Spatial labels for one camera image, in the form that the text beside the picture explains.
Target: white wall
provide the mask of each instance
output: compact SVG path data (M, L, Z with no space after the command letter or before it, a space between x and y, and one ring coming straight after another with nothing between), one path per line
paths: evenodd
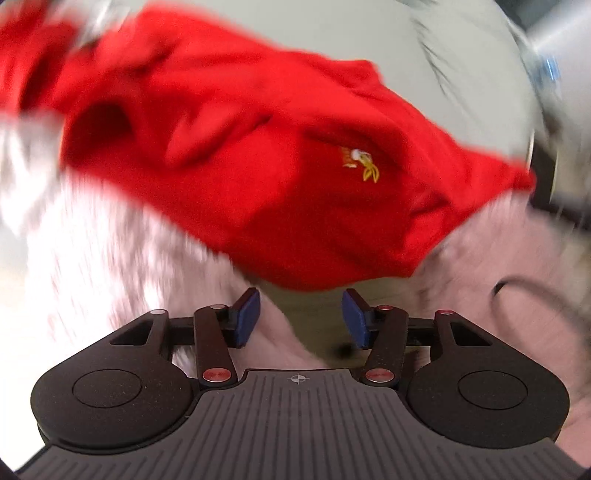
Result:
M566 113L591 149L591 0L564 0L528 36L536 50L556 57Z
M0 225L0 458L12 469L43 446L29 408L31 387L43 372L27 335L26 259L25 242Z

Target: blue gripper pad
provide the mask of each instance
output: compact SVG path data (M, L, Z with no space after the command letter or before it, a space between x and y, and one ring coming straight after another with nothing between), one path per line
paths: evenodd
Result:
M260 314L261 293L256 290L238 311L236 331L234 333L236 348L241 348L246 345Z
M369 330L365 320L365 312L354 301L349 292L343 292L341 302L343 320L357 348L369 348Z

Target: yellow embroidery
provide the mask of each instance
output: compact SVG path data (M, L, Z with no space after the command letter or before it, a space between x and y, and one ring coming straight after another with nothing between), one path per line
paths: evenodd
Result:
M379 179L379 170L374 165L374 161L371 155L363 150L355 148L350 150L343 148L343 166L347 168L357 168L358 163L365 168L363 171L363 181L367 181L369 178L373 178L374 183L377 183Z

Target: black cable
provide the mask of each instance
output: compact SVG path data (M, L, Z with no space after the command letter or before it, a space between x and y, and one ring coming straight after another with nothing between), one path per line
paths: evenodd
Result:
M591 326L591 320L584 313L582 313L581 310L579 310L571 302L551 288L544 287L540 283L529 280L525 277L505 277L499 280L492 289L492 299L494 299L501 289L506 285L521 287L523 290L526 290L534 297L542 300L549 307L557 310L558 312L573 320L578 327L584 326L584 333L588 335L589 326Z

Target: red shirt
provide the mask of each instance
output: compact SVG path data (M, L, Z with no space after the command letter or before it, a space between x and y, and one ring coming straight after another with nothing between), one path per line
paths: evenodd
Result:
M367 61L162 5L67 55L76 27L42 17L0 29L0 108L60 112L65 166L281 286L409 276L485 203L534 185L459 146Z

